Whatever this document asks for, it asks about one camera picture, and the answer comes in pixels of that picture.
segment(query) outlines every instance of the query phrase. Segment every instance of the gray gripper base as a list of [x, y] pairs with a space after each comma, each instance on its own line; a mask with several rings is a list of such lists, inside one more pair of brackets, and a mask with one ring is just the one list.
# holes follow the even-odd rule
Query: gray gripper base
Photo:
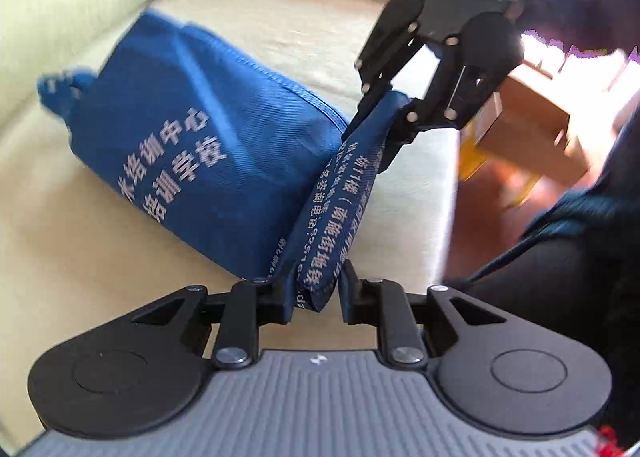
[[22, 457], [591, 457], [585, 429], [542, 442], [469, 426], [424, 376], [384, 367], [372, 351], [265, 351], [215, 374], [170, 423], [121, 440], [48, 431]]

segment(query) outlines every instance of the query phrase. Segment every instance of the metal screw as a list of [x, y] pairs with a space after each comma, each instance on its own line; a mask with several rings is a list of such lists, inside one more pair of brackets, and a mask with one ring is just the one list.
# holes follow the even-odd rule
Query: metal screw
[[444, 111], [444, 117], [450, 121], [453, 121], [458, 117], [458, 113], [454, 109], [449, 107]]
[[424, 358], [424, 354], [420, 349], [415, 347], [396, 347], [391, 351], [391, 357], [398, 363], [411, 365], [419, 363]]
[[216, 352], [216, 360], [224, 365], [239, 365], [244, 363], [249, 356], [240, 347], [224, 347]]

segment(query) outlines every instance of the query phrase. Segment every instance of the red cord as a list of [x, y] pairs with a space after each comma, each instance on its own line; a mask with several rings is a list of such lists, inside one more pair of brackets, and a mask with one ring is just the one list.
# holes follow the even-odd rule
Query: red cord
[[623, 457], [625, 451], [618, 448], [616, 432], [610, 426], [603, 426], [598, 433], [596, 455], [598, 457]]

